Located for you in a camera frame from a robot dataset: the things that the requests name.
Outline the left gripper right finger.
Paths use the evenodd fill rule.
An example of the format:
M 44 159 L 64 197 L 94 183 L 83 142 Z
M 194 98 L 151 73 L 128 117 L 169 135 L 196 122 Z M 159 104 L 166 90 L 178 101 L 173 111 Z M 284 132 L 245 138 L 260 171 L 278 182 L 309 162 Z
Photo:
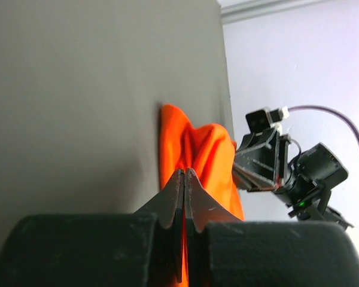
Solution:
M 337 224 L 243 222 L 184 176 L 190 286 L 359 286 L 359 256 Z

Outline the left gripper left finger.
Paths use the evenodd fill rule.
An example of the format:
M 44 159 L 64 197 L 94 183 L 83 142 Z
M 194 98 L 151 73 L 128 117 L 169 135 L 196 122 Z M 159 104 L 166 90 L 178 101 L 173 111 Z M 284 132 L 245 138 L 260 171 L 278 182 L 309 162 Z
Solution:
M 183 195 L 176 170 L 134 213 L 27 216 L 0 251 L 0 286 L 175 286 Z

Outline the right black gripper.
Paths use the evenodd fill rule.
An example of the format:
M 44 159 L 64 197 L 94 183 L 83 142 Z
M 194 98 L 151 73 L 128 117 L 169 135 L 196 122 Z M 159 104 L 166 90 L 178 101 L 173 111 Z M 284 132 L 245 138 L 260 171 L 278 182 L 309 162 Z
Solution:
M 232 175 L 235 185 L 249 193 L 292 194 L 296 191 L 296 161 L 288 159 L 291 144 L 299 146 L 289 134 L 277 129 L 243 136 L 235 152 Z

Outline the orange t-shirt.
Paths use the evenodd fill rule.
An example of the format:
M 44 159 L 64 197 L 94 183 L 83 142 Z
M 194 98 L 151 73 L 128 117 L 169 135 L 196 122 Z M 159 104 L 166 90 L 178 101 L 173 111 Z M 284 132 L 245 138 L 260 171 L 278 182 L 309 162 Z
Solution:
M 223 208 L 244 220 L 232 167 L 236 142 L 219 124 L 195 128 L 178 107 L 165 104 L 160 109 L 159 170 L 163 188 L 177 169 L 194 169 L 203 188 Z

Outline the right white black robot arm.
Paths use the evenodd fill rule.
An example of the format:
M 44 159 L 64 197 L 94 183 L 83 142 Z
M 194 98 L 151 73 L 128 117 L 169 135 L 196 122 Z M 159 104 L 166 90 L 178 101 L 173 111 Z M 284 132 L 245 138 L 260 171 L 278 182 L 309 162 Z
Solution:
M 323 144 L 288 159 L 289 147 L 297 141 L 269 128 L 242 139 L 233 161 L 233 181 L 249 193 L 271 192 L 290 209 L 298 221 L 327 221 L 343 229 L 352 227 L 329 206 L 332 189 L 348 178 L 348 171 Z

